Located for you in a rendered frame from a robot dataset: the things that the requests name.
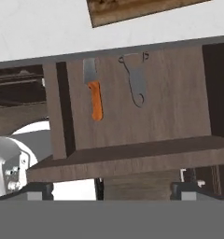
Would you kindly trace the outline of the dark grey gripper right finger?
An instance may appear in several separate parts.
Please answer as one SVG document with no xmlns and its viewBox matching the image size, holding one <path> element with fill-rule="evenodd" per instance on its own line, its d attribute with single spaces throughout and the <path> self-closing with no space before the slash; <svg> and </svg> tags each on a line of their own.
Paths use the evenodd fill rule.
<svg viewBox="0 0 224 239">
<path fill-rule="evenodd" d="M 224 201 L 224 196 L 203 190 L 194 183 L 179 182 L 171 184 L 170 199 L 177 201 Z"/>
</svg>

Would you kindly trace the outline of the brown wooden cutting board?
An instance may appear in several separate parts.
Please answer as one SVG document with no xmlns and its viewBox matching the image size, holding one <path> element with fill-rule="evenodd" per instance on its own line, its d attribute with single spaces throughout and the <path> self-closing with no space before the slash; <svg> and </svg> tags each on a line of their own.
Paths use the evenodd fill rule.
<svg viewBox="0 0 224 239">
<path fill-rule="evenodd" d="M 92 27 L 127 21 L 211 0 L 87 0 Z"/>
</svg>

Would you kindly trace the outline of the orange-handled knife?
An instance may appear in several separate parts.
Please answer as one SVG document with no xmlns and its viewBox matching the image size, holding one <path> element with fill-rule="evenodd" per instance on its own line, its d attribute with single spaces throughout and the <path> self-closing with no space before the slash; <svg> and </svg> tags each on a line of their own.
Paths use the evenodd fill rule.
<svg viewBox="0 0 224 239">
<path fill-rule="evenodd" d="M 97 77 L 96 64 L 94 58 L 83 60 L 83 78 L 84 83 L 91 90 L 91 116 L 94 120 L 99 121 L 103 118 L 103 105 L 101 97 L 100 82 Z"/>
</svg>

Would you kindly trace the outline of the white round object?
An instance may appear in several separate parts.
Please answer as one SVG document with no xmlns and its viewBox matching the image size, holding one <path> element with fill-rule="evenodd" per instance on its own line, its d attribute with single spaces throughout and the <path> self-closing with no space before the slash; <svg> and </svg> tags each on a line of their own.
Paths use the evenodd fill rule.
<svg viewBox="0 0 224 239">
<path fill-rule="evenodd" d="M 27 146 L 39 162 L 52 153 L 50 127 L 47 119 L 29 123 L 16 130 L 11 137 Z"/>
</svg>

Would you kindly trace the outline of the grey metal peeler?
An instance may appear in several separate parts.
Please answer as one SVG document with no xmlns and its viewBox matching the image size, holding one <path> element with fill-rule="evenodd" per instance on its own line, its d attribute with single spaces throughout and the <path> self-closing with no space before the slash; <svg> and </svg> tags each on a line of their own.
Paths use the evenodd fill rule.
<svg viewBox="0 0 224 239">
<path fill-rule="evenodd" d="M 124 54 L 119 57 L 129 76 L 129 85 L 133 102 L 142 107 L 146 100 L 146 81 L 144 76 L 144 62 L 149 58 L 146 51 L 142 53 Z"/>
</svg>

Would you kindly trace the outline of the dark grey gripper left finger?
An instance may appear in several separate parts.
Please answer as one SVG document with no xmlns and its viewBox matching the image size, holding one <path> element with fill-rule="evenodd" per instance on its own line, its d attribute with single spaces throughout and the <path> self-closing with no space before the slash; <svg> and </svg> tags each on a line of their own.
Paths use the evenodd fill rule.
<svg viewBox="0 0 224 239">
<path fill-rule="evenodd" d="M 27 184 L 19 191 L 0 196 L 0 201 L 53 201 L 53 190 L 52 183 L 33 182 Z"/>
</svg>

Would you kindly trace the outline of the dark wooden shelf unit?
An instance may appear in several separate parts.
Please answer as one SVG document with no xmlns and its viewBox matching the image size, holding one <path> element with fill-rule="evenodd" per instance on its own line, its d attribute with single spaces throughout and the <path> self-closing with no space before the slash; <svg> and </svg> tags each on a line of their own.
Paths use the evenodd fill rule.
<svg viewBox="0 0 224 239">
<path fill-rule="evenodd" d="M 137 107 L 117 55 L 95 58 L 103 118 L 92 118 L 82 60 L 44 65 L 52 153 L 31 182 L 64 182 L 224 164 L 224 42 L 147 51 Z"/>
</svg>

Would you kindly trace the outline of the silver round metal object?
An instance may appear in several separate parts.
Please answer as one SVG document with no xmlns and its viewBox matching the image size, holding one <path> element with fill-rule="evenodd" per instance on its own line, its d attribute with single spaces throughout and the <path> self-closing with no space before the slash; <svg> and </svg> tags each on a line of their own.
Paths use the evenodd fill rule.
<svg viewBox="0 0 224 239">
<path fill-rule="evenodd" d="M 36 163 L 35 154 L 22 142 L 0 136 L 0 197 L 26 186 L 26 171 Z"/>
</svg>

